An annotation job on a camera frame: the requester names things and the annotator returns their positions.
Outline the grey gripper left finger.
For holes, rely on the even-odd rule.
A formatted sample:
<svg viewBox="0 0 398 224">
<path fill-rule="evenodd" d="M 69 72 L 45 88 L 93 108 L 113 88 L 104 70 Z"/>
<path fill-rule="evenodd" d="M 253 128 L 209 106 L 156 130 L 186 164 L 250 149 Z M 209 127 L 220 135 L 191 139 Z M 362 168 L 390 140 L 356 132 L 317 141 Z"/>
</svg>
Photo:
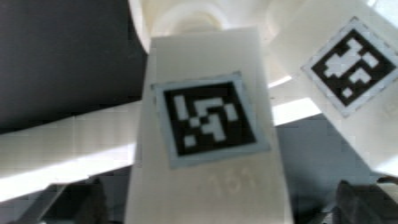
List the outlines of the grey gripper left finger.
<svg viewBox="0 0 398 224">
<path fill-rule="evenodd" d="M 15 224 L 108 224 L 106 197 L 97 179 L 53 184 L 42 191 Z"/>
</svg>

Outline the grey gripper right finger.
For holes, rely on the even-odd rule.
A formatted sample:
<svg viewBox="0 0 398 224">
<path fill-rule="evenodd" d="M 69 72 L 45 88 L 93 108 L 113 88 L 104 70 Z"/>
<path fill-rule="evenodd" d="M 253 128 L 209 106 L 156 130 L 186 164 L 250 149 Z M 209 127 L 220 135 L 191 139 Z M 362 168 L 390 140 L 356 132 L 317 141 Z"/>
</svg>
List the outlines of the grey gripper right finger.
<svg viewBox="0 0 398 224">
<path fill-rule="evenodd" d="M 337 184 L 330 224 L 398 224 L 398 178 L 367 185 Z"/>
</svg>

